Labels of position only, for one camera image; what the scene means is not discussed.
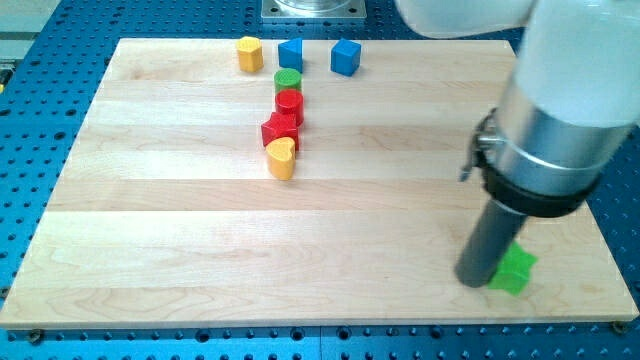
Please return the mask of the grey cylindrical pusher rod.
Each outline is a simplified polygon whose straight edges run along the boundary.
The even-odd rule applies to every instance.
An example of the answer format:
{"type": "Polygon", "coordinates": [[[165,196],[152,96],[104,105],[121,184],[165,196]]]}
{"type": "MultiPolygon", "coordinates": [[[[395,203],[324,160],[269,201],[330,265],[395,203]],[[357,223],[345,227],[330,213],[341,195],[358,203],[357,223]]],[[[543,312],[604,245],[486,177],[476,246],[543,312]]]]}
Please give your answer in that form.
{"type": "Polygon", "coordinates": [[[487,285],[528,216],[490,199],[455,265],[455,275],[465,286],[487,285]]]}

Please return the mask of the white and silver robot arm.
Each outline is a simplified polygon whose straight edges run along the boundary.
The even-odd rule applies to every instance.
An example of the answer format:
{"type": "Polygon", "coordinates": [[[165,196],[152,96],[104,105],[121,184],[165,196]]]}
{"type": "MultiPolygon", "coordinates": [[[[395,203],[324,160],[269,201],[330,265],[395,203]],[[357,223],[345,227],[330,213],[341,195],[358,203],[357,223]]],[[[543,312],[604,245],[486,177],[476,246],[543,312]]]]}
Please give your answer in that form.
{"type": "Polygon", "coordinates": [[[639,120],[635,1],[398,0],[404,22],[436,39],[522,28],[517,63],[475,128],[461,177],[489,195],[455,267],[486,285],[529,217],[575,211],[639,120]]]}

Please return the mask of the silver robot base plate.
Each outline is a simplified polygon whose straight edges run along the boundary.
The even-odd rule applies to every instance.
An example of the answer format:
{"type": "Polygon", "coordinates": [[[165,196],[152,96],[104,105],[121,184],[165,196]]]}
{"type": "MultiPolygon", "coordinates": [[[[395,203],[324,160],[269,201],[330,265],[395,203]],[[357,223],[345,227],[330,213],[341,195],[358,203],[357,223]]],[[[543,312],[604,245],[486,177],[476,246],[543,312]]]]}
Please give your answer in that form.
{"type": "Polygon", "coordinates": [[[355,19],[367,17],[365,0],[261,0],[263,19],[355,19]]]}

